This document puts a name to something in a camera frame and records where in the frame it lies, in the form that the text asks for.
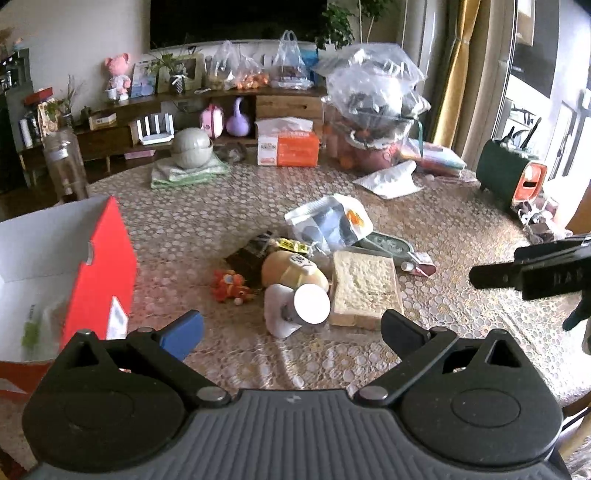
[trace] snack package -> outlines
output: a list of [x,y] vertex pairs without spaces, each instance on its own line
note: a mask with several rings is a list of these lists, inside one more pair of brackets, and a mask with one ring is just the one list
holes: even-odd
[[231,41],[226,40],[215,52],[207,71],[208,87],[212,90],[229,90],[235,87],[239,65],[238,50]]
[[421,156],[418,140],[407,138],[398,153],[400,160],[414,160],[417,167],[425,172],[446,177],[459,177],[466,168],[466,163],[457,154],[446,147],[423,142]]
[[291,237],[325,254],[349,247],[374,231],[361,202],[335,193],[285,214]]
[[235,85],[238,90],[257,89],[269,85],[269,74],[262,65],[250,57],[242,57],[236,72]]
[[279,48],[273,59],[271,86],[306,90],[314,85],[301,56],[296,34],[285,30],[279,40]]

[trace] sliced bread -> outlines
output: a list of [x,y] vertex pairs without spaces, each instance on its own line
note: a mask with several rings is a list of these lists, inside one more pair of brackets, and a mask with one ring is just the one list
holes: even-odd
[[386,310],[404,314],[392,258],[337,251],[334,263],[329,323],[379,330]]

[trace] lace tablecloth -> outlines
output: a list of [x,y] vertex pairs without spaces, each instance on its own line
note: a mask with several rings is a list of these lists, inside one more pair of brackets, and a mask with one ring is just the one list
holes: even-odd
[[[209,290],[222,258],[254,235],[283,225],[294,207],[331,193],[357,197],[376,231],[428,252],[438,272],[429,279],[399,275],[408,318],[447,326],[460,336],[483,338],[492,328],[510,331],[561,403],[591,390],[591,357],[583,354],[584,326],[561,323],[580,296],[525,303],[512,290],[476,291],[470,267],[512,259],[525,245],[517,225],[477,183],[417,179],[424,188],[381,200],[330,166],[272,168],[239,164],[209,184],[150,190],[150,166],[91,185],[93,194],[119,201],[138,257],[130,329],[160,328],[188,309],[206,321],[203,341],[186,363],[211,381],[239,388],[338,388],[354,392],[393,367],[398,358],[376,333],[302,328],[274,339],[262,318],[263,295],[243,306],[218,304]],[[34,463],[20,428],[22,407],[0,402],[0,446],[25,466]]]

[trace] small box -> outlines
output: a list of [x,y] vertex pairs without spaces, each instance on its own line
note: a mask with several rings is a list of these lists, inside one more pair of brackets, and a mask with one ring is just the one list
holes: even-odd
[[[0,396],[26,400],[80,329],[124,338],[136,276],[131,241],[114,197],[93,197],[0,223]],[[53,342],[24,346],[25,325]]]
[[116,122],[116,113],[91,115],[88,119],[88,124],[91,130],[99,130],[101,128],[110,127]]
[[273,167],[315,167],[320,139],[314,132],[286,131],[259,135],[257,162]]

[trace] snack bag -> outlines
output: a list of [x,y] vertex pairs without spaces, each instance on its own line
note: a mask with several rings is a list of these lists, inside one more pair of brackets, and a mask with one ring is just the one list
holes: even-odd
[[269,85],[269,74],[262,65],[250,57],[242,57],[235,79],[238,90],[257,89]]
[[240,65],[240,54],[234,44],[226,40],[222,43],[207,72],[207,83],[212,90],[229,90],[235,87],[236,73]]

